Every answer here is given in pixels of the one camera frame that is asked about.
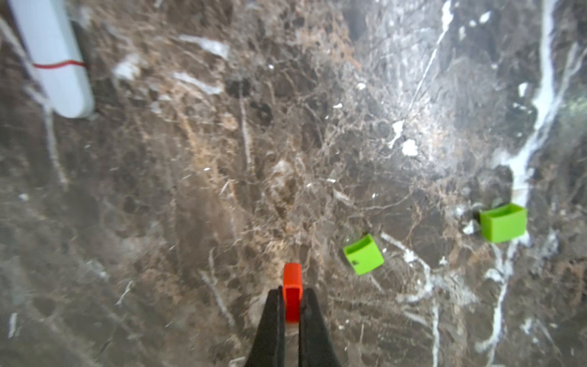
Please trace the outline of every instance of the red band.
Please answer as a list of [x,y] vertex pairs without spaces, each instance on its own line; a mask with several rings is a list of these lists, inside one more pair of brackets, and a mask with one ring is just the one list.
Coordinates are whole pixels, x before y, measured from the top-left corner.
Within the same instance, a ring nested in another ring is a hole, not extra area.
[[37,69],[59,69],[64,66],[67,66],[67,65],[78,65],[78,66],[83,66],[84,68],[86,67],[86,64],[84,64],[83,62],[74,61],[74,60],[65,60],[62,62],[58,62],[56,64],[49,64],[49,65],[33,64],[33,66],[36,67]]

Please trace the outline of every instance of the white cylinder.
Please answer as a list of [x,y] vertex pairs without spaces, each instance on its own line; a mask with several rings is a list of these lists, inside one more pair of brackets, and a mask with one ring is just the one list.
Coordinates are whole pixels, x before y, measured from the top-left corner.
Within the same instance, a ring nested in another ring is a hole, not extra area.
[[86,117],[94,96],[63,0],[9,0],[16,25],[55,112]]

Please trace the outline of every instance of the green plastic box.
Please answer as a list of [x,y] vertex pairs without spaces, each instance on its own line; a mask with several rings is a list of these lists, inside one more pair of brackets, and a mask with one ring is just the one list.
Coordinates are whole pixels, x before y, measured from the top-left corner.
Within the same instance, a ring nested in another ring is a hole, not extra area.
[[358,275],[368,273],[384,263],[383,256],[370,234],[352,245],[345,246],[343,252]]
[[482,211],[479,215],[481,233],[489,242],[500,243],[526,232],[528,211],[516,204]]

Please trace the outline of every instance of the dark spot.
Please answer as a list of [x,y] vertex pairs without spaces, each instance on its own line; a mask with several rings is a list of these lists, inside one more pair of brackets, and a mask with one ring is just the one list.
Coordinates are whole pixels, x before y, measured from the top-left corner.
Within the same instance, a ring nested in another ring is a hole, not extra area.
[[271,122],[273,122],[273,112],[271,111],[271,107],[266,103],[261,103],[257,109],[257,117],[259,117],[259,120],[261,121],[261,126],[269,127]]
[[61,253],[67,255],[69,253],[69,244],[67,241],[61,242]]
[[288,211],[285,210],[285,208],[281,205],[276,205],[275,206],[275,210],[277,211],[277,214],[279,214],[279,217],[282,219],[285,219],[287,217],[287,213]]
[[501,182],[510,183],[513,181],[512,173],[509,168],[505,166],[499,166],[495,170],[495,175],[499,178]]
[[265,180],[265,160],[255,157],[255,177],[259,181]]
[[238,330],[243,330],[245,326],[244,315],[247,314],[249,300],[246,295],[238,297],[231,305],[230,312],[234,316],[234,321]]
[[140,47],[141,47],[141,50],[143,51],[144,54],[149,53],[149,46],[146,42],[141,42]]
[[209,25],[210,25],[210,22],[208,21],[208,19],[207,19],[205,16],[202,16],[202,17],[200,18],[200,25],[201,25],[202,27],[207,27],[207,26],[209,26]]
[[298,192],[298,183],[295,179],[290,179],[287,182],[288,195],[285,197],[285,202],[293,204],[295,201],[295,194]]
[[184,114],[186,116],[193,116],[195,114],[195,109],[192,106],[186,106],[184,108]]
[[252,260],[257,256],[257,252],[250,246],[245,247],[245,259]]
[[124,204],[122,208],[125,212],[133,214],[135,211],[137,211],[137,204],[134,203],[133,198],[127,196],[126,199],[124,199]]
[[48,297],[35,297],[33,299],[33,305],[44,317],[53,315],[55,311],[55,301]]
[[140,260],[137,260],[135,262],[133,262],[133,268],[134,270],[136,270],[137,273],[141,273],[143,272],[143,264],[141,263]]
[[308,106],[323,119],[328,114],[328,100],[326,96],[317,96],[308,99]]
[[265,38],[265,25],[263,24],[263,21],[260,19],[257,19],[257,40],[261,41],[263,40],[263,38]]
[[238,289],[241,287],[241,281],[234,278],[233,280],[231,280],[230,282],[228,282],[227,285],[230,289]]
[[297,18],[295,18],[292,22],[293,26],[296,28],[300,28],[303,27],[303,24],[306,22],[306,19],[304,19],[303,17],[299,16]]
[[361,35],[367,30],[367,23],[365,22],[365,15],[359,9],[358,4],[353,4],[353,7],[347,11],[342,12],[346,23],[349,26],[349,36],[351,41],[358,40]]
[[248,97],[251,95],[251,83],[248,79],[243,80],[227,80],[226,92],[229,96],[234,98],[240,97],[240,89],[242,88],[242,96]]
[[149,98],[151,98],[152,101],[159,100],[159,92],[154,89],[149,89]]
[[[204,285],[200,278],[193,276],[193,274],[187,269],[181,269],[180,274],[181,282],[190,289],[197,289]],[[204,305],[210,304],[210,294],[208,292],[202,292],[200,297],[200,300],[204,303]]]
[[302,149],[308,151],[311,147],[322,148],[321,132],[316,124],[305,123],[302,125]]
[[469,248],[462,248],[457,257],[457,266],[465,266],[473,252]]
[[391,132],[391,129],[389,129],[388,122],[381,121],[380,123],[377,124],[377,133],[379,134],[379,136],[387,137],[390,132]]
[[230,24],[232,21],[232,15],[234,13],[234,7],[232,5],[232,0],[223,0],[220,2],[220,6],[222,7],[222,11],[226,16],[227,24]]

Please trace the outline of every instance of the brown marble surface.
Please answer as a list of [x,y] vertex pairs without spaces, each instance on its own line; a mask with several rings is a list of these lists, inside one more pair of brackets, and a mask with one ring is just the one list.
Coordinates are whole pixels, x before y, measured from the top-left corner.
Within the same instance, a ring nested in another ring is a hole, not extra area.
[[[0,37],[0,366],[241,366],[290,261],[343,366],[583,365],[582,1],[68,12],[96,113],[55,116],[58,160]],[[511,200],[528,234],[491,245]]]

